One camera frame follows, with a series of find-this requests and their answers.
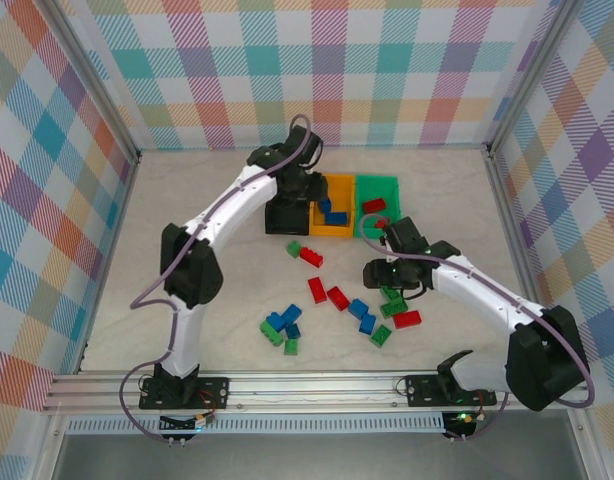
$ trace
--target green tray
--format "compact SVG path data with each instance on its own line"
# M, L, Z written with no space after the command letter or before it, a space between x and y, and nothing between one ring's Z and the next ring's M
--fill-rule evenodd
M360 237L360 219L365 215L363 203L382 197L387 208L380 215L389 217L392 222L400 219L400 195L398 193L398 178L382 175L356 175L356 228L354 236ZM365 234L369 238L379 238L383 231L375 228L375 219L365 222Z

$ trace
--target red lego brick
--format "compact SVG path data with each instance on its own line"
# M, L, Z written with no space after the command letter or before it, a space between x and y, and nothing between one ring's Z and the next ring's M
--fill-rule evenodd
M300 249L300 258L311 263L316 268L320 268L323 264L323 257L309 248L303 247Z
M420 325L423 323L423 319L420 318L418 310L413 312L403 312L394 315L394 326L397 329L411 327L413 325Z
M389 225L389 222L390 222L389 217L381 218L380 220L376 222L376 225L374 226L376 228L385 228L387 225Z
M327 296L332 301L336 308L341 312L346 310L349 307L349 300L343 292L340 291L340 288L334 287L331 290L327 291Z
M382 197L374 198L373 200L369 200L367 202L363 202L363 212L365 213L376 213L380 212L387 208L387 204Z
M309 289L311 290L311 294L314 296L314 302L318 304L327 300L325 287L323 287L323 282L320 280L320 277L310 278L307 280L307 283L309 283Z

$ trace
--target plastic bin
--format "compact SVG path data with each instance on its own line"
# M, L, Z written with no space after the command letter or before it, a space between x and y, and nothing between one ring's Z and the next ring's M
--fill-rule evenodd
M387 208L379 215L389 217L395 222L400 219L400 195L398 193L398 178L382 175L357 175L356 176L356 222L354 235L360 237L360 219L363 217L363 203L374 198L382 197ZM375 228L377 220L369 219L365 222L365 234L369 238L379 238L382 229Z
M349 223L345 226L325 225L325 216L316 202L309 206L309 234L328 237L353 237L356 224L356 176L324 173L332 212L346 212Z

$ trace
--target yellow tray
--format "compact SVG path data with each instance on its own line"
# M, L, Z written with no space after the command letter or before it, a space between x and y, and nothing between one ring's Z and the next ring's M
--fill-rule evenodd
M325 225L325 215L316 202L309 206L309 234L327 237L353 237L356 224L356 175L325 173L332 212L345 212L346 226Z

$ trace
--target blue lego brick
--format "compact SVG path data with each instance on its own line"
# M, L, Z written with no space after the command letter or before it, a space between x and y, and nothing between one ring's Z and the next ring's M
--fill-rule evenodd
M346 212L329 212L325 214L325 225L347 225L349 223Z
M369 307L357 298L354 298L351 301L347 309L349 310L349 313L351 313L358 320L362 320L363 315L369 311Z
M320 200L318 202L318 209L322 213L329 213L329 212L331 212L331 200L329 200L329 198L324 198L324 199Z
M283 328L285 328L285 319L276 312L272 312L272 314L267 317L267 323L269 323L277 332L280 332Z
M363 318L360 320L360 328L358 331L360 333L364 333L365 335L371 335L371 332L374 330L374 325L376 324L376 316L370 315L366 313L363 315Z
M302 313L303 311L292 303L287 307L285 313L283 313L283 320L286 325L291 325L298 320L298 317L300 317Z
M285 333L287 334L287 338L300 338L300 328L298 328L298 325L295 323L293 325L287 325Z

